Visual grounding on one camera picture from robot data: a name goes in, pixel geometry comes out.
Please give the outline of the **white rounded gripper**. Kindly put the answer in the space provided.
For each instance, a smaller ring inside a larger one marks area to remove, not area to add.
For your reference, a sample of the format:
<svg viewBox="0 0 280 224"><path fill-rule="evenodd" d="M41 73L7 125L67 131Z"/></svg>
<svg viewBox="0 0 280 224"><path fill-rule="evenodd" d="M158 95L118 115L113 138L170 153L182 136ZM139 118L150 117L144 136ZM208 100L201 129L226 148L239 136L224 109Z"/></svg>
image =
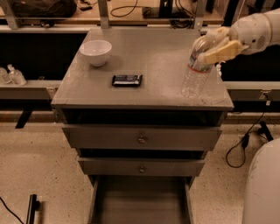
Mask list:
<svg viewBox="0 0 280 224"><path fill-rule="evenodd" d="M255 13L238 19L228 27L208 30L203 40L216 46L198 56L198 62L207 65L232 60L239 54L250 55L264 51L272 43L270 12ZM229 34L230 41L222 41Z"/></svg>

